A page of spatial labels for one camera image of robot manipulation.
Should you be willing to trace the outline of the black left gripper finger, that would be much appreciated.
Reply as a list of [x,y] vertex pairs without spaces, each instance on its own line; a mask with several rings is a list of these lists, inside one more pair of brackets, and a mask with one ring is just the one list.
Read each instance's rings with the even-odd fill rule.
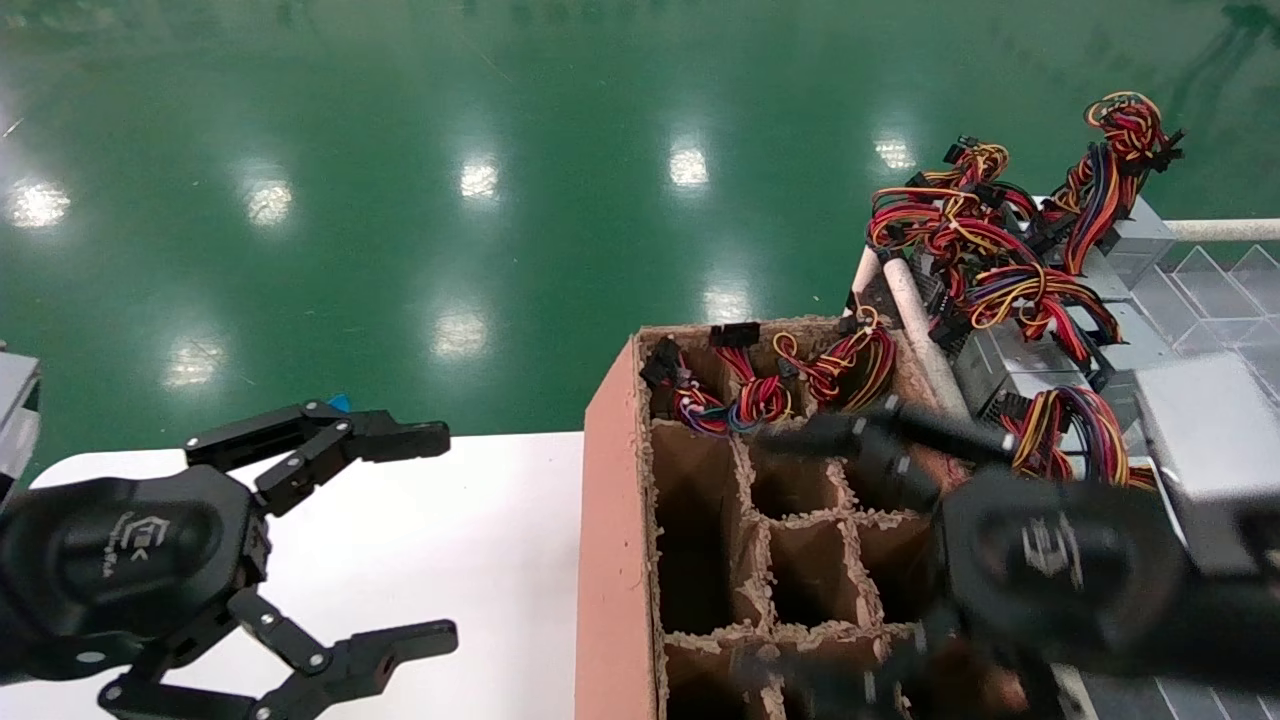
[[344,413],[314,400],[200,433],[184,452],[192,468],[223,473],[275,457],[255,478],[253,498],[280,518],[353,462],[438,457],[449,448],[444,421],[402,424],[387,410]]

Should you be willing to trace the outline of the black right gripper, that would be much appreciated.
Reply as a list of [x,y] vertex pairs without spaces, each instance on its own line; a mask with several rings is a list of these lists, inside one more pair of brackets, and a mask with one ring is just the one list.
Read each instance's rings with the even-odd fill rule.
[[[1277,691],[1276,582],[1202,573],[1156,493],[1015,477],[1014,445],[1006,430],[901,398],[755,434],[769,454],[847,461],[877,509],[934,511],[943,585],[992,646],[1101,675]],[[959,460],[972,479],[945,495],[911,447]],[[781,691],[800,719],[1051,716],[1048,665],[991,657],[946,618],[883,651],[863,667],[750,647],[730,667],[744,691]]]

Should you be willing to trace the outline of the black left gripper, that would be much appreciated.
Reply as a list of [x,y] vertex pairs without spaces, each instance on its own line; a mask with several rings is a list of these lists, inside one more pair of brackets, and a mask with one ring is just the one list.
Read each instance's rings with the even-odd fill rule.
[[[209,466],[26,491],[3,510],[3,683],[131,666],[99,693],[115,719],[316,719],[380,694],[401,664],[457,650],[447,619],[320,646],[248,588],[269,553],[253,493]],[[255,698],[164,683],[233,623],[291,667],[278,688]]]

